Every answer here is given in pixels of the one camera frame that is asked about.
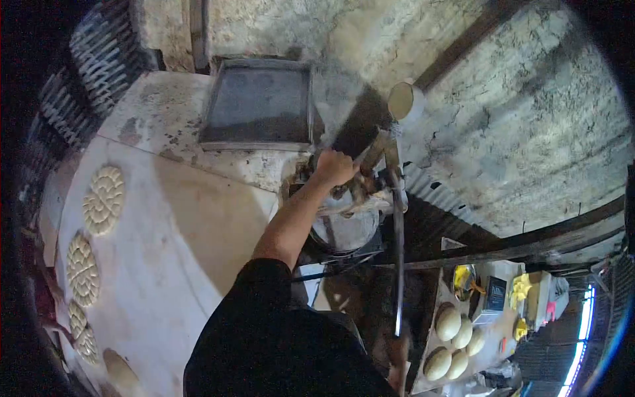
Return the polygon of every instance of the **metal pipe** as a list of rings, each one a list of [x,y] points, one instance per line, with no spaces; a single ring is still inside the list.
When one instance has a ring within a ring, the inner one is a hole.
[[[403,315],[403,288],[404,288],[404,266],[403,266],[403,245],[404,245],[404,229],[403,229],[403,202],[401,201],[401,190],[399,189],[399,177],[395,170],[390,172],[392,182],[392,200],[394,203],[394,211],[392,218],[394,220],[395,246],[394,246],[394,275],[392,285],[392,315],[394,317],[392,334],[395,337],[401,335],[402,315]]]

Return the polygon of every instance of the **black shirt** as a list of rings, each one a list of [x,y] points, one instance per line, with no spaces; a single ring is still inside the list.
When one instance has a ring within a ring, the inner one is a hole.
[[[186,397],[396,395],[353,334],[290,301],[286,264],[247,263],[196,342]]]

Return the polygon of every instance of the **wooden table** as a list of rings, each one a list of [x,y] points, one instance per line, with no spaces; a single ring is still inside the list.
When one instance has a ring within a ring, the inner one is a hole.
[[[506,280],[507,293],[511,291],[514,277],[525,272],[525,264],[510,262],[508,260],[498,260],[480,264],[476,265],[475,268],[482,281],[485,281],[487,276],[494,276]],[[446,281],[444,281],[444,279],[451,279],[451,274],[447,272],[453,273],[453,269],[442,269],[441,272],[439,272],[439,286],[437,288],[436,301],[434,305],[434,321],[432,322],[432,326],[428,332],[424,355],[421,360],[411,394],[428,391],[454,381],[449,380],[446,377],[442,377],[434,382],[431,382],[423,375],[423,369],[425,368],[425,365],[432,353],[436,352],[441,347],[445,347],[450,352],[456,351],[450,341],[442,342],[434,329],[437,314],[440,312],[439,308],[445,308],[448,303],[450,303],[453,304],[461,312],[461,314],[467,315],[469,312],[469,302],[459,302],[455,298],[453,291],[450,290]],[[521,307],[517,308],[517,310],[512,310],[509,307],[509,299],[506,299],[503,313],[493,323],[477,326],[486,330],[485,346],[480,352],[469,358],[467,369],[456,380],[465,379],[475,373],[486,370],[512,354],[513,350],[516,348],[513,330],[514,323],[518,317],[517,312],[519,310],[521,310]],[[505,350],[499,352],[498,347],[501,339],[504,337],[507,338],[507,344]]]

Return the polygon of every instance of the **metal tray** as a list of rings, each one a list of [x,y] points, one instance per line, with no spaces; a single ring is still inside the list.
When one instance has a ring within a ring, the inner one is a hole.
[[[203,150],[306,151],[313,144],[311,67],[276,59],[224,60],[203,116]]]

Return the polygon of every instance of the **yellow cloth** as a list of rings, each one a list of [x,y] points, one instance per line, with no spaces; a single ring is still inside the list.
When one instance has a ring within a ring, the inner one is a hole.
[[[465,290],[467,289],[467,278],[470,276],[470,270],[466,265],[459,265],[454,270],[454,289]]]
[[[527,293],[531,288],[531,283],[529,282],[529,274],[521,274],[520,276],[514,278],[514,289],[512,291],[511,304],[512,310],[516,310],[518,306],[518,302],[525,300],[527,298]]]
[[[527,323],[525,323],[524,318],[519,318],[516,329],[514,330],[514,339],[516,339],[517,342],[525,335],[527,335]]]

